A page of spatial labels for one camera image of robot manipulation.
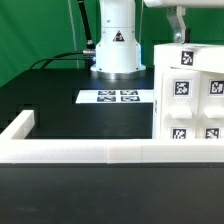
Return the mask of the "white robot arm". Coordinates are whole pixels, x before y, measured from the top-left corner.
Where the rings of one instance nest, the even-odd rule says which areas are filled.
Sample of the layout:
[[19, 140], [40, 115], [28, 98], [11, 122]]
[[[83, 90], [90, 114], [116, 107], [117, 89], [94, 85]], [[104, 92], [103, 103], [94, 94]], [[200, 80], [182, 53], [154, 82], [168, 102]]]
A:
[[[133, 79], [146, 69], [141, 63], [141, 46], [135, 38], [135, 0], [99, 0], [101, 39], [96, 45], [92, 75], [104, 79]], [[188, 7], [224, 7], [224, 0], [143, 0], [147, 7], [175, 7], [176, 25], [183, 32], [182, 19]]]

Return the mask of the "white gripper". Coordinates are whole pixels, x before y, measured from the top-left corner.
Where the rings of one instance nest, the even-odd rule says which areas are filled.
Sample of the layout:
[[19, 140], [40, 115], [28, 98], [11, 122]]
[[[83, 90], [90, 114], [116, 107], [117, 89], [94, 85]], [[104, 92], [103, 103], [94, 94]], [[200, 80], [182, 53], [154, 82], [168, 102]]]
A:
[[224, 8], [224, 0], [144, 0], [147, 7], [168, 7], [167, 19], [173, 30], [175, 43], [189, 43], [190, 29], [186, 27], [184, 16], [188, 8]]

